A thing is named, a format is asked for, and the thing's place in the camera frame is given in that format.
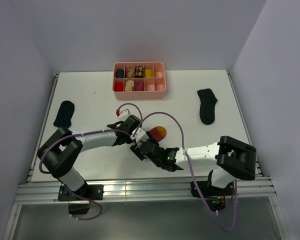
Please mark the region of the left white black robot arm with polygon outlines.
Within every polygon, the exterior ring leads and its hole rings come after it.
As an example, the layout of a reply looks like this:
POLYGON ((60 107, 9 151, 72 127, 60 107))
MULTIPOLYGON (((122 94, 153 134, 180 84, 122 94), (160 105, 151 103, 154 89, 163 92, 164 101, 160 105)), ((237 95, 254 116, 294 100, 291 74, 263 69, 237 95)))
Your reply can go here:
POLYGON ((39 170, 51 174, 69 189, 69 194, 76 200, 91 196, 87 182, 74 168, 81 152, 100 147, 113 147, 131 144, 130 136, 141 120, 135 115, 128 115, 103 130, 85 133, 73 133, 66 127, 58 128, 39 148, 39 170))

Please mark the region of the dark navy ankle sock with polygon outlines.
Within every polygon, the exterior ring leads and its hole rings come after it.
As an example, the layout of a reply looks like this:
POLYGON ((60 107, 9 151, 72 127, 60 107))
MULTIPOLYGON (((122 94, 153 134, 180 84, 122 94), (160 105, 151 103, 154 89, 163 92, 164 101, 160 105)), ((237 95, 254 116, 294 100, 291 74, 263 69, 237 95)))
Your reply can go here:
POLYGON ((70 128, 72 125, 71 119, 75 112, 75 105, 69 100, 65 100, 60 104, 56 118, 53 122, 55 127, 70 128))

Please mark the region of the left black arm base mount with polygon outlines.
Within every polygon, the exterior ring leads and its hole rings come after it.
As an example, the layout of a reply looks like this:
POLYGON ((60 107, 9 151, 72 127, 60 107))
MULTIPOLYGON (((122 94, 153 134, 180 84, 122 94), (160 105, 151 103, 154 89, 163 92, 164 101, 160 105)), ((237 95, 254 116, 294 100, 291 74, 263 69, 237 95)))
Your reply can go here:
POLYGON ((58 202, 68 203, 68 213, 72 218, 87 221, 99 217, 103 212, 103 207, 98 201, 103 199, 103 184, 84 184, 82 189, 71 191, 66 185, 59 188, 58 202), (94 216, 86 217, 89 210, 97 207, 98 213, 94 216))

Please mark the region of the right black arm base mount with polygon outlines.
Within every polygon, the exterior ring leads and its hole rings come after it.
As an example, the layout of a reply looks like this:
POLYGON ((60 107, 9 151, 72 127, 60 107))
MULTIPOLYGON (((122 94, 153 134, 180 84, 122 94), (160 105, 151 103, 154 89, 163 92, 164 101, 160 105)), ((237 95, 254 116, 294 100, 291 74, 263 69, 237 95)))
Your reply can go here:
POLYGON ((224 210, 227 206, 226 197, 234 195, 234 183, 229 183, 225 188, 218 188, 210 185, 209 181, 197 181, 198 189, 201 191, 209 208, 212 211, 224 210))

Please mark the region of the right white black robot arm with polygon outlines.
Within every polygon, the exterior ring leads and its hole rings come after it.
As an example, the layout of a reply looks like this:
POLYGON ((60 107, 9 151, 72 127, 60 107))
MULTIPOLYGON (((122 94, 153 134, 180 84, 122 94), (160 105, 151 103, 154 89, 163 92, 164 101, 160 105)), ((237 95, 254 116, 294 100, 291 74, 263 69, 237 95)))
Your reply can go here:
POLYGON ((256 148, 230 136, 222 136, 212 144, 187 149, 163 148, 149 136, 130 138, 134 143, 130 149, 140 160, 148 159, 165 171, 212 167, 206 183, 206 189, 212 195, 219 194, 236 179, 253 181, 256 178, 256 148))

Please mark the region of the maroon purple striped sock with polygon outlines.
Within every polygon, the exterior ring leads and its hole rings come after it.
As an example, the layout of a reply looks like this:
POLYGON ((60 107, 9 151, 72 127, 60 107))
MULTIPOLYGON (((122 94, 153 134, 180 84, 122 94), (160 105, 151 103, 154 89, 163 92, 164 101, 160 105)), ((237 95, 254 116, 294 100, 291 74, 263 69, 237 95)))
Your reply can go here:
POLYGON ((157 142, 163 140, 167 135, 167 130, 163 126, 156 126, 148 132, 157 142))

